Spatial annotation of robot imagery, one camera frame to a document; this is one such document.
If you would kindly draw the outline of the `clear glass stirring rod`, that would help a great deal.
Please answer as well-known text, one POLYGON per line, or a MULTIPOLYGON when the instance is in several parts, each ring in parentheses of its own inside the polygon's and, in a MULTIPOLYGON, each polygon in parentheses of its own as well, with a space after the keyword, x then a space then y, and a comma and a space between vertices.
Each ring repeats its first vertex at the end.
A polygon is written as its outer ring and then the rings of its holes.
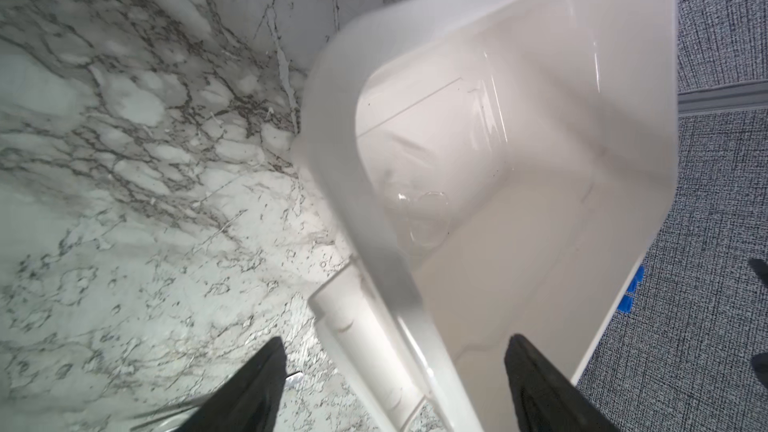
POLYGON ((365 136, 462 81, 462 77, 456 77, 428 92, 419 91, 412 84, 398 84, 364 94, 358 102, 355 136, 365 136))

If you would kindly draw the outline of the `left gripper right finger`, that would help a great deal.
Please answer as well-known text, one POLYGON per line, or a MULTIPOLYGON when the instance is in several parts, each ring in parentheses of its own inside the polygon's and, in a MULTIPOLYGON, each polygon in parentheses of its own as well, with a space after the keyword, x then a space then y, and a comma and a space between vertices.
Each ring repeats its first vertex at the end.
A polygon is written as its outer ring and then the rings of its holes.
POLYGON ((504 363, 521 431, 618 431, 525 336, 510 338, 504 363))

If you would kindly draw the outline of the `blue-capped test tube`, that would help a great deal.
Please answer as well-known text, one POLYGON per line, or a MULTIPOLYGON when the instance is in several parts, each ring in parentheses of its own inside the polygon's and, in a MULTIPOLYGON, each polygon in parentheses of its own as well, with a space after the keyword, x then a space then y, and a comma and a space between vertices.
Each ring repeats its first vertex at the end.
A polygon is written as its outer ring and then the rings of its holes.
POLYGON ((629 314, 632 311, 635 296, 639 286, 643 282, 644 275, 645 275, 645 268, 643 265, 640 265, 636 270, 634 276, 632 277, 631 281, 629 282, 629 285, 617 306, 618 312, 623 314, 629 314))

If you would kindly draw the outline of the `clear plastic funnel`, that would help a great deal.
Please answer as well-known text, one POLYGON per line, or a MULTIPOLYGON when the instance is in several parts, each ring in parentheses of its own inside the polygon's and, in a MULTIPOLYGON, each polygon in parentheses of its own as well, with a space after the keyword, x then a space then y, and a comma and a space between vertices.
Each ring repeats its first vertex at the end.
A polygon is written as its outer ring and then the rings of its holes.
POLYGON ((384 203, 398 241, 409 253, 435 249, 449 235, 452 209, 444 192, 394 190, 384 195, 384 203))

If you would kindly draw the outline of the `white plastic storage bin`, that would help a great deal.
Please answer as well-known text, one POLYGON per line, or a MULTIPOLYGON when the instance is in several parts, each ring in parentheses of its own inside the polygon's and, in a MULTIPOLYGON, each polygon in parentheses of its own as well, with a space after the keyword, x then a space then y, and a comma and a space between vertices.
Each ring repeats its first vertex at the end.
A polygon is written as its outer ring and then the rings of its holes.
POLYGON ((515 334, 578 383, 675 195, 676 53, 677 0, 403 0, 317 57, 304 169, 351 257, 309 305, 381 430, 425 405, 451 431, 517 430, 515 334), (355 136, 364 94, 456 77, 355 136), (448 195, 440 246, 400 245, 394 190, 448 195))

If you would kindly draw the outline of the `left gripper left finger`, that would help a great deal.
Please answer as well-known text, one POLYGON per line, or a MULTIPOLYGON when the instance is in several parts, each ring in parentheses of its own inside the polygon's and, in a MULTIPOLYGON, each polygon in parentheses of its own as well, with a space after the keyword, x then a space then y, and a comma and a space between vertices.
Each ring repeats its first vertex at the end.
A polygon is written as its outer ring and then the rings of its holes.
POLYGON ((280 337, 271 338, 177 431, 272 432, 287 378, 280 337))

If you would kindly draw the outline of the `metal tweezers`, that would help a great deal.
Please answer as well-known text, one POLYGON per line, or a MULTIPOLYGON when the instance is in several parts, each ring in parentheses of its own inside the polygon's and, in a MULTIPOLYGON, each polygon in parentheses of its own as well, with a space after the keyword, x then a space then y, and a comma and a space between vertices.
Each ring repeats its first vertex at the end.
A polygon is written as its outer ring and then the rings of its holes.
POLYGON ((199 395, 177 404, 135 415, 133 419, 136 419, 137 423, 130 426, 129 431, 174 431, 214 395, 214 392, 199 395))

